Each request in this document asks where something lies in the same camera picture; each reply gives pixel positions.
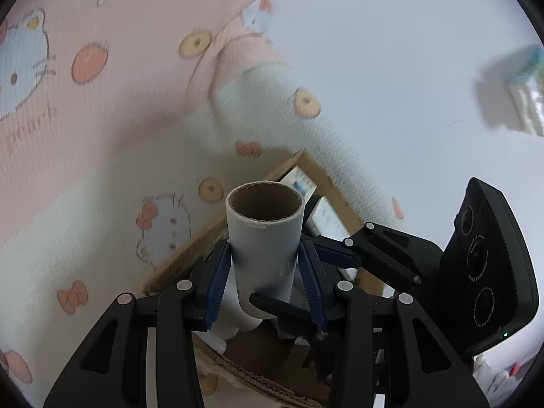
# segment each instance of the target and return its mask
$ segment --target screw head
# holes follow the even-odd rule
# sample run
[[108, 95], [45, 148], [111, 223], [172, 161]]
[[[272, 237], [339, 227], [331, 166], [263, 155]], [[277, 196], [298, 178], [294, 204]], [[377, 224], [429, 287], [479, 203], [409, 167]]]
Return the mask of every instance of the screw head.
[[127, 305], [132, 301], [132, 296], [129, 293], [123, 293], [117, 298], [117, 303], [120, 305]]
[[401, 293], [399, 294], [399, 301], [402, 304], [409, 305], [413, 302], [413, 297], [409, 295], [408, 293]]
[[352, 291], [353, 284], [347, 280], [341, 280], [336, 284], [336, 286], [342, 291]]
[[181, 280], [176, 284], [178, 290], [191, 290], [192, 282], [188, 279]]

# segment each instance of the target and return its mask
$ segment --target pink bow print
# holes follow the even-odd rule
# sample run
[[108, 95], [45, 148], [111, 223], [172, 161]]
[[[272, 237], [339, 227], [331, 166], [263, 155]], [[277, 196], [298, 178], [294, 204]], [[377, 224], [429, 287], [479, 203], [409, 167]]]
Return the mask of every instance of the pink bow print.
[[73, 315], [76, 307], [85, 305], [89, 301], [89, 294], [85, 284], [80, 280], [76, 280], [70, 290], [57, 291], [56, 298], [59, 300], [63, 311], [67, 315]]
[[259, 9], [272, 13], [272, 2], [270, 0], [260, 0]]
[[241, 142], [235, 143], [236, 155], [238, 156], [253, 156], [258, 158], [260, 156], [260, 144], [256, 141], [253, 142]]
[[142, 230], [149, 230], [153, 226], [153, 218], [156, 218], [159, 210], [153, 201], [145, 201], [141, 206], [141, 214], [136, 218], [136, 225]]

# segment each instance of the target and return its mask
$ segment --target white wall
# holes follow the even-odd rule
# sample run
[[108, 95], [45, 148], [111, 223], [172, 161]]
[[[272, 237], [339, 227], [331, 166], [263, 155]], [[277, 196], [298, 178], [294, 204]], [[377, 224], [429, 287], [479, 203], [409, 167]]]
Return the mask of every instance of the white wall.
[[[504, 192], [544, 289], [544, 138], [519, 132], [505, 77], [539, 39], [516, 0], [273, 0], [270, 38], [442, 248], [472, 176]], [[544, 312], [488, 354], [535, 351]]]

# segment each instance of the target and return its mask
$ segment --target hello kitty face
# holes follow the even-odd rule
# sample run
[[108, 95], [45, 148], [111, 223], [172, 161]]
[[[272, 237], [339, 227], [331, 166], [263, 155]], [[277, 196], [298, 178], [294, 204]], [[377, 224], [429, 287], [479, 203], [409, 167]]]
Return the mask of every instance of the hello kitty face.
[[0, 37], [0, 120], [24, 103], [47, 73], [44, 21], [44, 10], [33, 10]]
[[260, 34], [266, 33], [272, 16], [270, 0], [255, 0], [241, 12], [244, 27]]
[[142, 213], [136, 218], [136, 225], [142, 229], [138, 257], [156, 269], [189, 240], [190, 224], [187, 208], [175, 193], [144, 199]]

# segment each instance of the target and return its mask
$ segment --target hello kitty wallpaper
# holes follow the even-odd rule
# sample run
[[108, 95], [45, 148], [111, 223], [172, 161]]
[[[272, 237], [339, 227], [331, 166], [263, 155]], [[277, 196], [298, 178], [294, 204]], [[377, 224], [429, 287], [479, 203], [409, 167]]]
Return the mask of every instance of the hello kitty wallpaper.
[[136, 225], [141, 229], [136, 253], [155, 270], [191, 237], [187, 206], [175, 193], [144, 199]]
[[303, 148], [402, 211], [265, 36], [272, 0], [17, 0], [0, 20], [0, 364], [34, 407], [120, 293]]
[[44, 30], [45, 11], [36, 9], [16, 25], [3, 22], [0, 35], [0, 120], [23, 104], [34, 92], [55, 56], [49, 55], [49, 41]]

